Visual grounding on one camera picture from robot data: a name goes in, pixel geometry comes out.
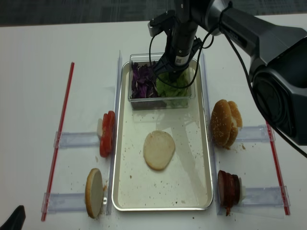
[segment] red tomato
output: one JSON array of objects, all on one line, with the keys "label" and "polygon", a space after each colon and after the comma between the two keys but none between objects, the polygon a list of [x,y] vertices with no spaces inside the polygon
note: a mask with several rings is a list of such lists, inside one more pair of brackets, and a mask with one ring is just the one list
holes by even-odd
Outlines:
[{"label": "red tomato", "polygon": [[104,142],[102,139],[100,140],[99,152],[101,157],[107,157],[109,155],[105,150]]},{"label": "red tomato", "polygon": [[100,156],[107,157],[112,151],[113,141],[113,127],[115,122],[115,113],[109,111],[108,114],[104,114],[102,121],[102,137],[100,139]]},{"label": "red tomato", "polygon": [[102,137],[107,132],[107,128],[108,128],[108,116],[107,114],[104,114],[104,119],[102,120]]}]

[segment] red straw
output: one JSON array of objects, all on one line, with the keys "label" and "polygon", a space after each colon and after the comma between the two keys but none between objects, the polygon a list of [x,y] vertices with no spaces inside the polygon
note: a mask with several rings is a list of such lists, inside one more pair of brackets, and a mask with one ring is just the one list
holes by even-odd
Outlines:
[{"label": "red straw", "polygon": [[[267,127],[268,127],[268,133],[270,138],[272,138],[272,130],[270,125],[267,122]],[[286,198],[285,192],[284,192],[284,184],[283,184],[283,177],[282,177],[282,172],[280,171],[280,166],[279,166],[279,162],[278,162],[278,158],[277,158],[277,152],[276,152],[276,148],[275,148],[275,142],[271,139],[270,140],[271,143],[271,149],[272,149],[272,153],[273,153],[273,158],[274,158],[274,163],[275,163],[275,168],[276,168],[276,173],[277,173],[277,178],[278,178],[278,183],[279,186],[281,188],[281,193],[282,193],[282,198],[283,198],[283,204],[287,205],[284,206],[284,212],[286,215],[290,215],[290,208],[288,205],[288,200]]]},{"label": "red straw", "polygon": [[[67,87],[66,87],[66,93],[65,93],[65,98],[64,98],[63,108],[62,108],[61,119],[59,121],[58,135],[61,134],[62,128],[63,128],[65,111],[66,111],[66,106],[67,106],[67,101],[68,101],[69,90],[71,88],[71,80],[72,80],[72,73],[73,73],[74,66],[75,66],[75,63],[72,62],[71,63],[71,70],[69,72]],[[45,211],[43,211],[41,221],[46,220],[48,200],[49,200],[49,196],[50,196],[50,192],[51,192],[51,186],[52,186],[52,180],[53,180],[54,169],[55,169],[55,166],[56,166],[57,156],[58,156],[58,147],[55,147],[54,152],[53,152],[53,159],[52,159],[50,174],[49,174],[49,181],[48,181],[47,192],[46,192],[47,194],[44,197],[45,200],[43,201],[46,204],[46,206],[44,208]]]}]

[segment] shredded red cabbage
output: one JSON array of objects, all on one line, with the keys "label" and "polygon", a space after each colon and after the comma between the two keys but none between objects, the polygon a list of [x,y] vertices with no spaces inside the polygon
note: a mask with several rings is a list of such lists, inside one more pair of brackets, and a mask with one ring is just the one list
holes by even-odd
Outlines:
[{"label": "shredded red cabbage", "polygon": [[155,87],[156,77],[153,70],[145,64],[139,66],[137,62],[132,63],[133,78],[132,78],[132,96],[131,98],[153,98],[158,97],[158,92]]}]

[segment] silver baking tray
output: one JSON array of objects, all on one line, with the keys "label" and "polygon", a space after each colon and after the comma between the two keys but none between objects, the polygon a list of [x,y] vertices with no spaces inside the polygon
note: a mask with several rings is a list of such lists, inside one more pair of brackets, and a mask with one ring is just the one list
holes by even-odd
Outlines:
[{"label": "silver baking tray", "polygon": [[[194,74],[196,61],[189,71]],[[213,200],[200,69],[195,98],[188,108],[132,110],[128,101],[129,62],[122,68],[112,201],[120,211],[204,210]],[[150,169],[143,158],[146,136],[154,130],[168,132],[175,154],[161,172]]]}]

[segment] black cable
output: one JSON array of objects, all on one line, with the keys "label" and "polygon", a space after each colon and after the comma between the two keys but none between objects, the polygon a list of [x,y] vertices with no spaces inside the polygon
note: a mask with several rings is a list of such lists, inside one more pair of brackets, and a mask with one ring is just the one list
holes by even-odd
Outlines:
[{"label": "black cable", "polygon": [[180,87],[165,82],[164,80],[162,80],[162,79],[155,73],[155,71],[154,71],[154,69],[153,69],[153,66],[152,66],[152,60],[151,60],[151,47],[152,47],[152,43],[153,43],[153,40],[154,40],[154,37],[155,37],[155,36],[153,36],[152,39],[151,39],[151,41],[150,41],[150,45],[149,45],[149,63],[150,63],[150,68],[153,70],[154,75],[155,75],[162,83],[164,83],[164,84],[166,84],[166,85],[168,85],[168,86],[171,86],[171,87],[173,87],[173,88],[176,88],[176,89],[185,89],[185,88],[190,87],[190,86],[193,84],[193,82],[194,82],[194,80],[195,80],[195,78],[196,78],[196,75],[197,75],[198,63],[199,63],[200,56],[201,56],[201,49],[202,49],[202,46],[203,46],[203,44],[205,43],[205,41],[207,40],[207,38],[209,37],[209,35],[210,35],[217,27],[218,27],[218,24],[216,24],[211,30],[209,30],[209,32],[207,33],[207,35],[205,36],[204,40],[203,40],[202,43],[201,43],[201,47],[200,47],[200,50],[199,50],[199,52],[198,52],[198,57],[197,57],[196,69],[195,69],[195,73],[194,73],[194,77],[193,77],[192,81],[191,81],[188,85],[180,86]]},{"label": "black cable", "polygon": [[213,41],[214,41],[214,36],[212,35],[212,39],[211,39],[210,44],[208,46],[206,46],[206,47],[203,47],[203,49],[208,49],[210,46],[212,46]]},{"label": "black cable", "polygon": [[225,35],[226,39],[228,40],[230,46],[232,47],[232,49],[234,50],[234,52],[236,53],[237,57],[239,58],[239,61],[243,67],[245,76],[246,76],[246,80],[248,82],[248,87],[250,90],[250,93],[255,101],[256,107],[258,108],[258,110],[260,111],[261,115],[264,117],[264,119],[269,123],[269,125],[275,130],[276,133],[278,133],[290,146],[292,146],[296,151],[298,151],[300,154],[302,154],[304,157],[307,158],[307,153],[305,153],[301,148],[299,148],[295,143],[293,143],[289,138],[287,138],[277,127],[275,124],[273,124],[270,119],[266,116],[265,113],[263,113],[260,109],[260,106],[258,105],[258,103],[256,103],[256,96],[253,92],[253,89],[251,87],[251,84],[249,82],[249,77],[248,77],[248,71],[246,70],[245,64],[242,60],[242,57],[240,56],[239,52],[237,51],[236,47],[234,46],[234,44],[232,43],[232,41],[230,40],[229,36],[227,33],[225,33],[225,30],[222,29],[221,32]]}]

